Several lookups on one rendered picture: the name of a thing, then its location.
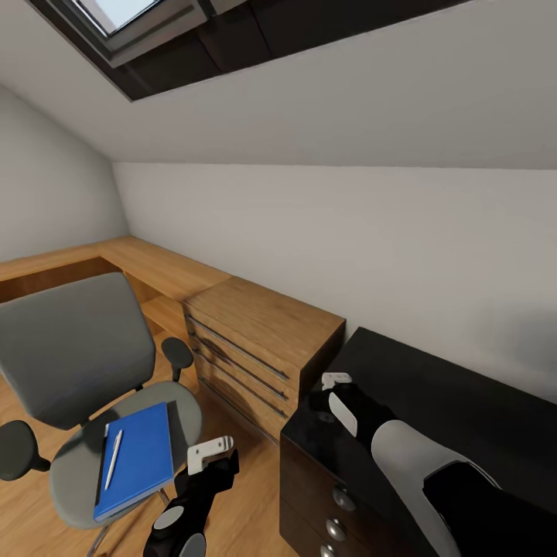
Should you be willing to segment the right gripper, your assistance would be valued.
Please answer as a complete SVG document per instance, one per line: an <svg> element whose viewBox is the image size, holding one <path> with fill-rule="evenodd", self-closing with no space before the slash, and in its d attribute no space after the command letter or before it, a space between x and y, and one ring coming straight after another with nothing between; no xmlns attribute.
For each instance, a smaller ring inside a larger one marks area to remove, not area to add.
<svg viewBox="0 0 557 557"><path fill-rule="evenodd" d="M330 408L328 406L328 395L332 390L323 389L322 391L310 391L308 393L309 396L309 410L311 412L329 412Z"/></svg>

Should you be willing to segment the folder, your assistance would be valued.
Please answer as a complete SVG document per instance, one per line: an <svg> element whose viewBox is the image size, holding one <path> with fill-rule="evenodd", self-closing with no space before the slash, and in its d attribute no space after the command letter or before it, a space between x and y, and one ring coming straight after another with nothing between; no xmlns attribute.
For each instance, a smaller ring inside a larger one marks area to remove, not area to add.
<svg viewBox="0 0 557 557"><path fill-rule="evenodd" d="M108 467L114 441L122 432L110 483ZM109 518L126 507L175 484L169 413L165 402L105 426L94 519Z"/></svg>

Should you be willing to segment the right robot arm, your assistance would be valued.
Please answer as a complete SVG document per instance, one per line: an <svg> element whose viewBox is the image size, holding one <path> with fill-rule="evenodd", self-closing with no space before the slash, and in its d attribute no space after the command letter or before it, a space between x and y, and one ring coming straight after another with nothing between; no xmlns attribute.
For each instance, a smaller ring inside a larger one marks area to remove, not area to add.
<svg viewBox="0 0 557 557"><path fill-rule="evenodd" d="M309 410L329 412L366 448L439 557L557 557L557 514L501 489L489 473L398 418L352 383L323 373Z"/></svg>

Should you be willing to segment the swivel chair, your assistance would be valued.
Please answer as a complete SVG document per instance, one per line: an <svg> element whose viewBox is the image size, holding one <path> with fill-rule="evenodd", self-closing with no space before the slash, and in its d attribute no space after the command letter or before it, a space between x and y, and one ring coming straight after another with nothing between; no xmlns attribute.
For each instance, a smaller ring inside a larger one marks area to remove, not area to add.
<svg viewBox="0 0 557 557"><path fill-rule="evenodd" d="M86 557L94 557L115 521L151 497L95 521L107 424L165 402L173 472L186 464L188 448L200 444L203 409L179 383L181 370L194 364L193 353L176 337L167 337L161 350L172 363L173 380L144 388L152 380L157 349L125 273L86 278L0 304L0 375L24 411L63 431L81 425L53 462L39 455L28 423L13 420L0 426L0 479L50 470L50 496L61 519L80 530L103 528ZM134 394L89 419L134 389ZM166 492L157 493L168 506Z"/></svg>

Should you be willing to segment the pen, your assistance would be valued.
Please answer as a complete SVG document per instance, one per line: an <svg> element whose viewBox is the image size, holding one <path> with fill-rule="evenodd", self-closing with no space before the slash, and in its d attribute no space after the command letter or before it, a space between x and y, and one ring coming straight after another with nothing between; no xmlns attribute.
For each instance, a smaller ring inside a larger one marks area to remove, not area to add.
<svg viewBox="0 0 557 557"><path fill-rule="evenodd" d="M116 460L116 453L118 452L119 443L121 442L121 436L122 432L119 432L119 435L116 436L116 441L114 441L113 456L111 457L110 467L108 467L107 483L105 483L105 487L108 487L108 483L110 483L111 472L113 472L114 460Z"/></svg>

